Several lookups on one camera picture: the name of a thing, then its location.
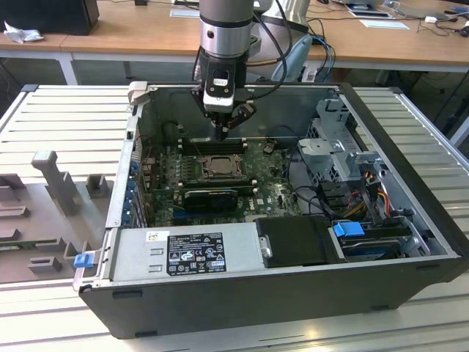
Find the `blue cable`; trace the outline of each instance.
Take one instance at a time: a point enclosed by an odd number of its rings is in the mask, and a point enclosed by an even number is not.
[[[328,80],[328,77],[329,77],[329,74],[332,70],[332,50],[330,49],[330,46],[324,41],[322,40],[321,38],[317,37],[316,35],[312,35],[312,37],[317,40],[318,42],[320,42],[322,44],[322,46],[324,46],[324,49],[328,52],[328,56],[329,56],[329,68],[328,68],[328,72],[326,73],[324,79],[322,80],[323,82],[326,82]]]

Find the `computer tower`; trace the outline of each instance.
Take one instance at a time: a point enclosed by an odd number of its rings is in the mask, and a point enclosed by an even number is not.
[[[88,35],[99,17],[96,0],[0,0],[0,27],[4,21],[41,33]]]

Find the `warning label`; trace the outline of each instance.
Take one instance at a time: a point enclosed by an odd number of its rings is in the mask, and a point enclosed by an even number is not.
[[[168,236],[168,275],[226,271],[221,232]]]

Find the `crumpled paper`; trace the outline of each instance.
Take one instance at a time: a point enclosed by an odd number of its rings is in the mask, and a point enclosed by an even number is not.
[[[36,29],[18,29],[10,26],[5,21],[6,30],[3,31],[11,41],[23,44],[24,42],[32,42],[34,40],[44,39]]]

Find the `motherboard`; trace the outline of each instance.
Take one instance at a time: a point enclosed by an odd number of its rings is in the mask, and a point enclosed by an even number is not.
[[[301,214],[285,178],[287,150],[267,140],[180,140],[147,149],[149,226],[240,223]]]

